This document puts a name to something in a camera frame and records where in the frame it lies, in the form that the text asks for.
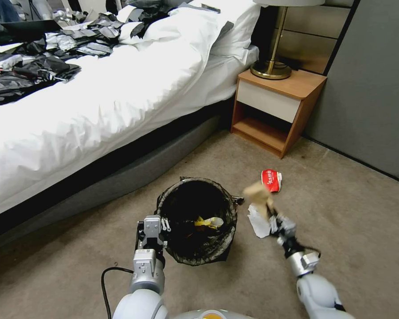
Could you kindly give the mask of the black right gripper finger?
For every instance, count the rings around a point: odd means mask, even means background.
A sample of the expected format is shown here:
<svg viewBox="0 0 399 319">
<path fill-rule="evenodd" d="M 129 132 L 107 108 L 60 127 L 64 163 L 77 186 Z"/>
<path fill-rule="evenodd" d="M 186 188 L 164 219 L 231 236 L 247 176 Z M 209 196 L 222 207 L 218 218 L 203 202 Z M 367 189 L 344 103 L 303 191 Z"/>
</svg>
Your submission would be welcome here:
<svg viewBox="0 0 399 319">
<path fill-rule="evenodd" d="M 297 225 L 288 217 L 278 214 L 276 217 L 278 235 L 283 238 L 295 237 Z"/>
<path fill-rule="evenodd" d="M 267 217 L 270 225 L 270 236 L 279 237 L 282 229 L 282 220 L 280 219 L 278 212 L 274 206 L 274 200 L 272 198 L 266 201 Z"/>
</svg>

